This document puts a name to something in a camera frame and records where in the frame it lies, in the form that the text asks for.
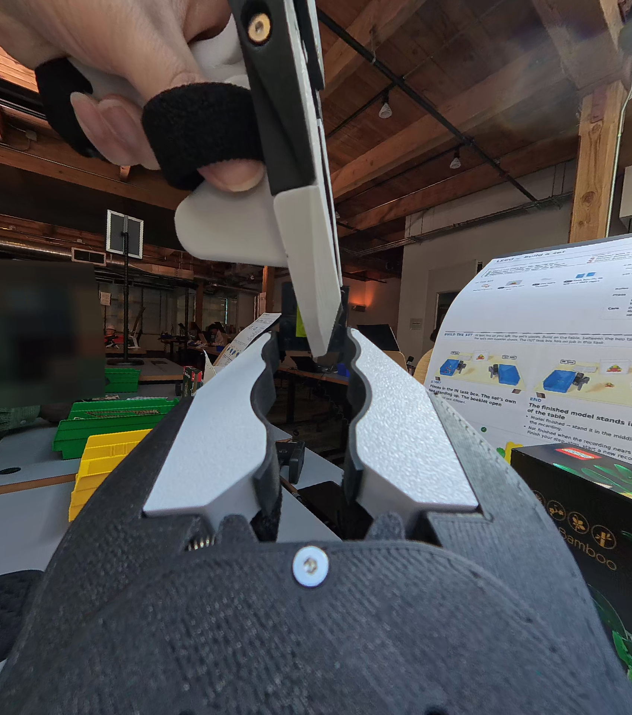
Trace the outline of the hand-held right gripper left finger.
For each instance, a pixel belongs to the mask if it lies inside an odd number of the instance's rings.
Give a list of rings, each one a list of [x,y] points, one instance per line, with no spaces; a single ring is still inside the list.
[[[281,486],[267,414],[276,397],[276,334],[264,334],[197,391],[143,507],[148,516],[274,513]]]

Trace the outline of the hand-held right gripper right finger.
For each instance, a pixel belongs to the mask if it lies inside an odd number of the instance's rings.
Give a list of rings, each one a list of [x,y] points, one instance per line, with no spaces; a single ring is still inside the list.
[[[370,516],[416,521],[479,503],[427,390],[358,330],[344,344],[352,407],[344,495]]]

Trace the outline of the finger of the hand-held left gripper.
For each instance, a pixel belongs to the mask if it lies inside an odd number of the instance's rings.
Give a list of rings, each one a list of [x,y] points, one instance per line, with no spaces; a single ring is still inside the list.
[[[274,199],[279,233],[311,352],[328,351],[341,305],[338,239],[329,183],[282,192]]]

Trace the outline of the yellow plastic bin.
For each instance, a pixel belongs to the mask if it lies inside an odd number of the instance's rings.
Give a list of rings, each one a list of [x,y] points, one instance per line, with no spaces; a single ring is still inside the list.
[[[150,432],[134,430],[121,433],[91,435],[80,460],[76,483],[70,496],[69,521],[72,522],[95,490],[115,467]]]

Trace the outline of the grey desk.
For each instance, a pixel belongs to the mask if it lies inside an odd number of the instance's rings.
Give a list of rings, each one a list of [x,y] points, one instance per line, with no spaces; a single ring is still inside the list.
[[[61,460],[52,451],[57,428],[47,424],[20,430],[0,441],[0,575],[26,569],[44,570],[69,527],[68,512],[74,477],[39,486],[39,480],[77,472],[79,460]],[[342,469],[306,450],[297,487],[332,481],[340,484]],[[339,538],[283,490],[279,542],[338,541]]]

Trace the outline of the person's left hand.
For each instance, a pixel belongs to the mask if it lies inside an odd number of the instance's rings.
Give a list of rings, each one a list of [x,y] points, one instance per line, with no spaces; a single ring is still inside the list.
[[[144,102],[180,85],[206,82],[188,43],[219,34],[227,1],[0,1],[0,46],[34,69],[72,57],[120,76]],[[70,98],[82,130],[115,165],[159,168],[142,127],[142,109],[119,94]],[[242,192],[261,181],[264,166],[230,160],[199,170],[222,191]]]

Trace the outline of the background instruction sheet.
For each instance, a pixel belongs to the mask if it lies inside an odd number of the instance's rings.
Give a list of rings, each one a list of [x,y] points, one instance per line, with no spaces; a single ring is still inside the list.
[[[234,340],[222,349],[222,352],[214,364],[215,371],[219,372],[226,367],[240,353],[246,350],[259,335],[268,333],[271,326],[273,326],[280,317],[281,313],[265,312],[255,319],[252,324],[240,331]]]

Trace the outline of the green plastic bin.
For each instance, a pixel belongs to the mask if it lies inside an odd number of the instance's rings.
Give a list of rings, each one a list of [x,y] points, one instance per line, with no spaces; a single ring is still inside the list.
[[[60,452],[63,460],[80,458],[91,435],[151,429],[178,401],[140,397],[76,402],[69,417],[59,423],[52,450]]]
[[[141,370],[139,368],[119,368],[108,366],[104,371],[106,379],[106,393],[136,393],[139,388]]]

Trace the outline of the black flat tablet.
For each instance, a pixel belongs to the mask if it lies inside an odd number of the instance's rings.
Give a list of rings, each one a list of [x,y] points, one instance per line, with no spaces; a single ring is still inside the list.
[[[338,538],[343,539],[342,527],[339,523],[343,496],[341,485],[328,480],[309,487],[301,487],[297,491],[303,505]]]

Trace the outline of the large printed instruction sheet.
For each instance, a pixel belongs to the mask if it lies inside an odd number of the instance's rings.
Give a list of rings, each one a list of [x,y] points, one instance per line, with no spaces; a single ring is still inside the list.
[[[425,387],[501,453],[571,442],[632,464],[632,235],[493,259],[446,314]]]

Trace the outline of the white light panel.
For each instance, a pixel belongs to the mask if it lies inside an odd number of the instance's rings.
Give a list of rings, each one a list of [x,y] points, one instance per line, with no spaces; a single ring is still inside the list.
[[[141,260],[143,258],[143,220],[107,211],[106,251]]]

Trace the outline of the black bamboo toy set box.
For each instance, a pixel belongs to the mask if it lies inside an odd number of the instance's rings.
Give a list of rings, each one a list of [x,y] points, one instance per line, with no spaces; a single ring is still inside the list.
[[[516,445],[510,464],[569,545],[632,682],[632,458],[590,445]]]

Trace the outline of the wooden pillar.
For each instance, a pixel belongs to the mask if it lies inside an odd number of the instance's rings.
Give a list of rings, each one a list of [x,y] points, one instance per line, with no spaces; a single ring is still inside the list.
[[[569,243],[608,236],[625,98],[616,80],[582,99]]]

